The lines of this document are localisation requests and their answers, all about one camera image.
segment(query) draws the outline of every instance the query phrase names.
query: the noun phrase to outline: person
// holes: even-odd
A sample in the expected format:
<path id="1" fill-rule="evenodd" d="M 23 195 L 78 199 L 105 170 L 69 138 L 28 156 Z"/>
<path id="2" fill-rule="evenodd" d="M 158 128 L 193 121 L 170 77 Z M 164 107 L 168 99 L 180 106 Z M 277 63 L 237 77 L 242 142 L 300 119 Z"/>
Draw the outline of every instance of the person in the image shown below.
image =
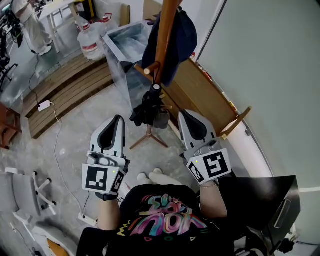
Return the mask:
<path id="1" fill-rule="evenodd" d="M 11 8 L 15 16 L 20 19 L 23 34 L 28 34 L 35 52 L 40 56 L 50 52 L 53 42 L 46 32 L 44 25 L 39 21 L 32 2 L 34 0 L 13 0 Z"/>
<path id="2" fill-rule="evenodd" d="M 215 182 L 200 186 L 199 207 L 189 187 L 159 168 L 149 178 L 140 173 L 137 179 L 141 185 L 128 193 L 120 207 L 117 196 L 100 200 L 98 229 L 84 229 L 77 256 L 268 255 L 255 234 L 227 218 Z"/>

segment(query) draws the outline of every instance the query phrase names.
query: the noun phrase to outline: graphic print on shirt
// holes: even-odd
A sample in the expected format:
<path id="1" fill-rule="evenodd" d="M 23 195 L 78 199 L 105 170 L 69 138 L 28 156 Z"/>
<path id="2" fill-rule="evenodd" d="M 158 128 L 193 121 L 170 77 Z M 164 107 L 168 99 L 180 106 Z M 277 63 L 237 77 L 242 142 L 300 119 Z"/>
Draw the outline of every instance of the graphic print on shirt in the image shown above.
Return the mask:
<path id="1" fill-rule="evenodd" d="M 179 200 L 172 198 L 168 194 L 161 195 L 147 195 L 142 199 L 142 204 L 147 203 L 151 206 L 147 211 L 140 211 L 140 217 L 132 223 L 123 225 L 120 228 L 119 236 L 125 237 L 125 232 L 129 231 L 129 235 L 142 235 L 149 226 L 152 226 L 150 232 L 145 235 L 157 237 L 160 235 L 169 235 L 176 233 L 175 236 L 182 235 L 190 230 L 192 226 L 198 229 L 206 229 L 207 225 L 203 223 L 197 216 L 193 215 L 193 210 L 187 207 Z M 164 238 L 166 241 L 172 241 L 171 236 Z M 145 237 L 144 240 L 149 242 L 152 240 L 150 237 Z"/>

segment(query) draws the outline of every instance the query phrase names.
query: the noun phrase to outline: navy cap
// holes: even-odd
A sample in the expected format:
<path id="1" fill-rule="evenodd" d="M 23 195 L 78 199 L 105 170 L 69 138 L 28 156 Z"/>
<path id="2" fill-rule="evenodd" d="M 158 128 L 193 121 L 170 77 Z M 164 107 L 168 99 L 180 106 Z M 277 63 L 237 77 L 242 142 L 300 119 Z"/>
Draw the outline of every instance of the navy cap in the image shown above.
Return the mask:
<path id="1" fill-rule="evenodd" d="M 141 67 L 143 69 L 146 69 L 156 61 L 160 17 L 161 13 L 152 27 L 148 45 L 142 57 Z M 174 17 L 174 23 L 161 77 L 161 82 L 165 86 L 168 87 L 171 84 L 177 73 L 179 64 L 186 61 L 192 55 L 197 47 L 197 43 L 198 37 L 194 23 L 184 10 L 177 11 Z"/>

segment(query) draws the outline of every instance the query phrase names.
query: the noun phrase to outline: black t-shirt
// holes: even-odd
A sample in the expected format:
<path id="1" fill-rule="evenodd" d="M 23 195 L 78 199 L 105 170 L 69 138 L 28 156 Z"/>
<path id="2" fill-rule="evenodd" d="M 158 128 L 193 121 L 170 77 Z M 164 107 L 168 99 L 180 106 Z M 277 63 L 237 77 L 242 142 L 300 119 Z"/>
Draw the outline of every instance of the black t-shirt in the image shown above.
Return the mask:
<path id="1" fill-rule="evenodd" d="M 102 256 L 103 251 L 106 255 L 228 256 L 235 255 L 234 242 L 243 237 L 246 246 L 266 253 L 260 239 L 246 227 L 228 218 L 203 218 L 196 194 L 187 186 L 137 186 L 126 196 L 120 212 L 117 230 L 83 231 L 77 256 Z"/>

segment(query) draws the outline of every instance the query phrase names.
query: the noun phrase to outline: gray floor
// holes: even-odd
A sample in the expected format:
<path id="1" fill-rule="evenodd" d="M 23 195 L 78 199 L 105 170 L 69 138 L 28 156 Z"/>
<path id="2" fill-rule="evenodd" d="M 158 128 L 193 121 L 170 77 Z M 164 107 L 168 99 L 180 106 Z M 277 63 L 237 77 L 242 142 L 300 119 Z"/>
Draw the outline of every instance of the gray floor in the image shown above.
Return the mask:
<path id="1" fill-rule="evenodd" d="M 68 19 L 71 16 L 71 11 L 69 9 L 63 11 L 64 19 Z M 54 20 L 57 26 L 62 21 L 60 15 L 56 15 Z M 42 22 L 46 31 L 49 31 L 47 20 L 44 19 Z M 38 57 L 39 63 L 36 67 L 36 73 L 30 82 L 30 87 L 32 89 L 36 87 L 43 78 L 48 76 L 48 74 L 54 72 L 63 65 L 63 63 L 73 59 L 76 55 L 81 54 L 80 44 L 77 39 L 78 34 L 78 28 L 74 24 L 63 26 L 57 31 L 56 38 L 59 44 L 60 53 L 56 52 L 54 44 L 52 44 L 52 50 L 49 53 Z M 22 94 L 26 95 L 30 92 L 29 80 L 35 72 L 37 56 L 30 51 L 29 46 L 32 48 L 32 44 L 29 42 L 28 46 L 28 36 L 26 35 L 26 37 L 23 37 L 20 48 L 18 48 L 18 45 L 15 43 L 13 44 L 12 49 L 10 45 L 7 48 L 11 58 L 7 67 L 10 67 L 15 63 L 18 64 L 18 67 L 13 68 L 9 73 L 9 77 L 12 78 L 12 81 L 10 82 L 6 79 L 2 86 L 3 93 L 0 93 L 0 102 L 8 107 L 11 107 Z"/>
<path id="2" fill-rule="evenodd" d="M 86 153 L 90 149 L 91 134 L 103 121 L 117 114 L 123 116 L 125 120 L 128 147 L 125 148 L 124 153 L 131 160 L 129 172 L 124 179 L 125 183 L 133 188 L 138 185 L 136 178 L 140 172 L 150 173 L 155 167 L 159 167 L 163 169 L 164 174 L 181 183 L 194 189 L 197 187 L 192 174 L 179 157 L 183 151 L 183 145 L 170 128 L 155 131 L 168 144 L 168 149 L 156 144 L 153 140 L 147 140 L 134 150 L 129 150 L 129 146 L 142 137 L 146 129 L 136 127 L 129 121 L 131 108 L 112 85 L 62 118 L 62 130 L 58 138 L 56 154 L 66 184 L 82 206 L 85 204 L 88 192 L 82 190 L 81 166 L 87 159 Z M 23 133 L 14 139 L 11 150 L 0 150 L 0 170 L 4 171 L 5 167 L 14 167 L 23 170 L 27 175 L 37 170 L 41 181 L 51 178 L 52 184 L 47 193 L 57 202 L 57 215 L 45 215 L 37 221 L 45 220 L 61 228 L 65 234 L 78 242 L 82 230 L 88 226 L 77 219 L 79 207 L 64 187 L 57 167 L 54 145 L 59 125 L 56 123 L 37 140 L 31 139 L 26 118 L 22 118 L 21 125 Z M 88 200 L 86 214 L 91 218 L 98 216 L 98 200 L 94 194 Z M 37 248 L 24 227 L 11 213 L 0 213 L 0 247 L 9 252 L 9 255 L 29 255 L 26 246 L 21 242 L 20 235 L 10 228 L 10 222 L 13 222 L 22 232 L 30 248 L 32 246 Z"/>

